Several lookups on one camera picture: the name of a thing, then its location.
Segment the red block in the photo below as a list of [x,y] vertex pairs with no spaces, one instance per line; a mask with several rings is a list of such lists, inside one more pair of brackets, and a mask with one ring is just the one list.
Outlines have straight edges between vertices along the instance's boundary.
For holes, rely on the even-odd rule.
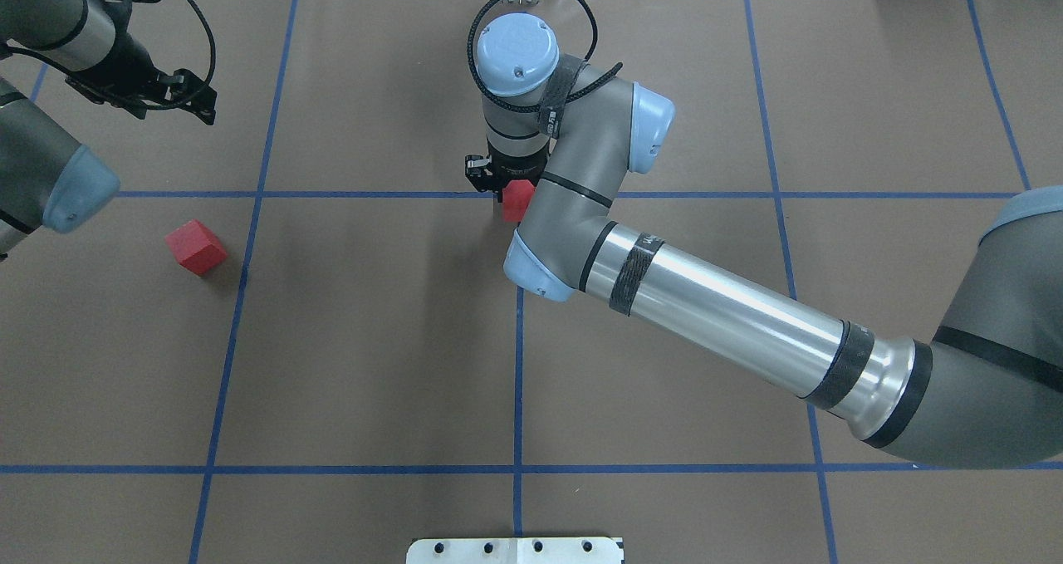
[[166,235],[166,243],[170,253],[182,268],[202,276],[229,257],[218,236],[198,219],[178,227]]
[[502,190],[502,220],[520,223],[532,202],[535,186],[527,181],[510,181]]

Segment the wire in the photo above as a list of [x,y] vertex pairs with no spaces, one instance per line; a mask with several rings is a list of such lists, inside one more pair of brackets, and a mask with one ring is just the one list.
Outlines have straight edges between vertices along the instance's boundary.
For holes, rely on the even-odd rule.
[[[487,3],[485,3],[484,6],[479,8],[479,13],[476,14],[475,18],[473,18],[472,25],[469,27],[469,38],[466,41],[466,57],[469,61],[469,72],[472,73],[472,80],[473,82],[476,83],[476,88],[479,88],[479,91],[486,98],[488,98],[490,102],[494,103],[494,105],[499,105],[504,109],[510,110],[510,113],[520,113],[520,114],[536,113],[537,110],[539,110],[539,105],[512,105],[512,103],[506,101],[505,99],[502,99],[497,95],[494,95],[494,92],[488,90],[487,85],[484,84],[484,80],[479,79],[479,72],[476,71],[476,57],[473,52],[473,42],[475,41],[476,38],[476,29],[479,28],[479,23],[484,20],[484,16],[487,15],[487,13],[491,10],[491,7],[494,7],[501,1],[502,0],[490,0]],[[591,24],[591,46],[590,48],[587,49],[587,54],[584,56],[584,59],[590,59],[591,56],[594,54],[595,47],[597,47],[597,20],[594,19],[594,13],[591,12],[591,6],[587,4],[586,0],[576,0],[576,2],[579,3],[580,7],[584,8],[584,12],[587,14],[587,19]],[[624,67],[624,64],[621,62],[617,62],[617,65],[609,68],[609,71],[600,75],[597,80],[580,88],[580,90],[577,90],[569,95],[567,98],[564,98],[564,102],[571,103],[576,99],[586,97],[587,95],[590,95],[591,92],[597,90],[602,86],[605,86],[610,80],[614,79],[617,72],[619,72],[620,68],[622,67]]]
[[210,31],[210,24],[207,23],[206,17],[203,16],[203,12],[200,11],[199,5],[196,4],[196,0],[185,0],[185,1],[187,1],[188,4],[191,6],[192,11],[196,12],[196,16],[199,18],[200,23],[203,24],[203,31],[206,32],[206,40],[207,44],[210,46],[210,66],[209,68],[207,68],[206,78],[203,80],[202,86],[197,88],[197,90],[193,90],[191,93],[189,93],[186,98],[182,99],[181,101],[161,101],[157,102],[158,105],[148,105],[148,103],[145,103],[144,101],[140,100],[119,97],[118,95],[115,95],[108,90],[97,88],[96,86],[84,82],[77,72],[71,71],[69,68],[67,68],[63,64],[60,64],[55,59],[52,59],[51,57],[41,55],[40,53],[37,53],[35,51],[22,49],[20,47],[9,47],[7,49],[11,50],[12,53],[16,53],[18,55],[27,55],[29,57],[33,57],[35,59],[48,64],[49,66],[55,68],[57,71],[61,71],[65,75],[70,76],[70,79],[74,79],[80,83],[84,84],[85,86],[91,88],[91,90],[99,93],[103,99],[109,101],[112,105],[131,107],[136,109],[147,109],[150,110],[150,113],[163,113],[163,110],[174,109],[183,105],[188,105],[188,103],[190,103],[192,99],[199,97],[201,92],[206,90],[207,87],[210,86],[210,81],[214,80],[214,70],[218,63],[218,49],[217,46],[215,45],[214,32]]

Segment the robotic arm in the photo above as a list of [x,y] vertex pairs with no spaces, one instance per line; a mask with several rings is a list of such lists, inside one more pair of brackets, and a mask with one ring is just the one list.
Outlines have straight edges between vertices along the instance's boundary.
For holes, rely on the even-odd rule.
[[[37,57],[91,102],[140,119],[179,108],[213,124],[214,35],[195,2],[188,0],[210,45],[206,80],[187,69],[159,71],[128,31],[134,2],[158,1],[0,0],[0,58]],[[7,46],[9,39],[21,47]],[[80,226],[118,187],[117,175],[85,144],[0,79],[0,261],[41,224],[61,234]]]
[[537,182],[506,255],[521,288],[557,302],[575,289],[594,295],[843,417],[858,440],[900,458],[991,468],[1063,450],[1063,186],[1006,205],[929,345],[883,340],[609,219],[624,175],[653,166],[671,101],[612,79],[562,105],[551,129],[562,119],[557,96],[601,71],[577,65],[574,86],[564,82],[557,72],[572,57],[528,14],[491,21],[476,56],[491,155],[468,160],[467,173],[475,183],[527,171]]

